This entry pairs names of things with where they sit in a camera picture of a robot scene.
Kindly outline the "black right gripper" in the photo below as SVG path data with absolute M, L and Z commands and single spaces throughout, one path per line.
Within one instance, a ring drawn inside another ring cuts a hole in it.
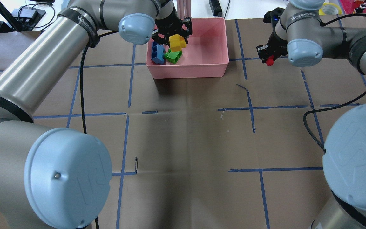
M 287 41 L 280 38 L 276 33 L 276 25 L 280 24 L 280 19 L 283 11 L 268 11 L 263 17 L 263 23 L 271 24 L 273 31 L 269 37 L 268 42 L 265 45 L 256 46 L 259 59 L 262 62 L 266 62 L 267 58 L 274 56 L 274 60 L 281 56 L 288 55 Z

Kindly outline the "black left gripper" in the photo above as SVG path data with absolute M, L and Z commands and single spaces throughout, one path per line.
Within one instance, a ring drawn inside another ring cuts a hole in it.
M 157 31 L 152 33 L 151 39 L 157 44 L 167 45 L 169 37 L 175 34 L 182 36 L 186 44 L 189 43 L 188 39 L 192 35 L 191 17 L 180 19 L 177 11 L 173 9 L 167 17 L 156 19 L 154 22 L 157 26 Z

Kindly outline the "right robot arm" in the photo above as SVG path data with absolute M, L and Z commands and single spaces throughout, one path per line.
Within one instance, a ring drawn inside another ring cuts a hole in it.
M 366 212 L 352 210 L 330 193 L 319 170 L 323 151 L 311 139 L 302 116 L 310 110 L 337 106 L 366 89 L 366 77 L 346 60 L 324 59 L 313 67 L 296 68 L 280 58 L 265 67 L 259 86 L 278 108 L 256 110 L 261 154 L 260 173 L 267 227 L 270 229 L 355 229 Z

